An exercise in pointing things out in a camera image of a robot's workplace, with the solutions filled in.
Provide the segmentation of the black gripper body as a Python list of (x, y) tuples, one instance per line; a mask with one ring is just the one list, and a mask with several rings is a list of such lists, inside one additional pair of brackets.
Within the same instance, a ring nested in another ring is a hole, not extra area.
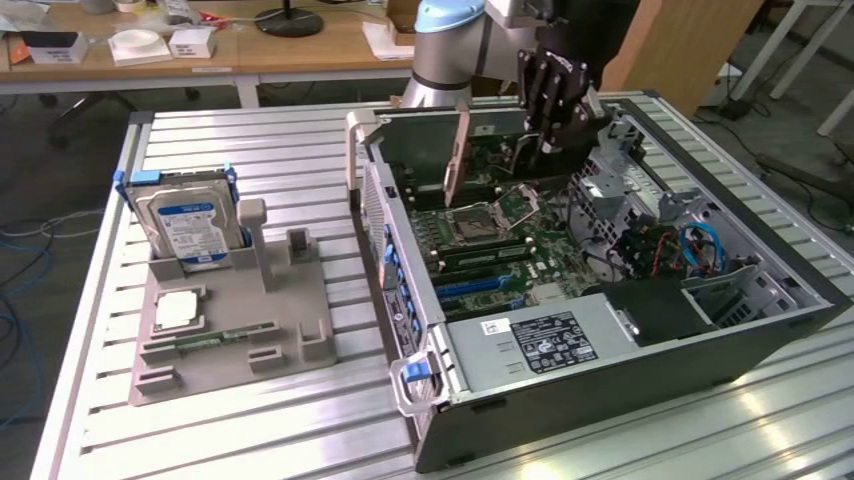
[(536, 16), (545, 25), (536, 41), (545, 51), (587, 65), (596, 89), (604, 68), (619, 53), (639, 7), (637, 0), (540, 1)]

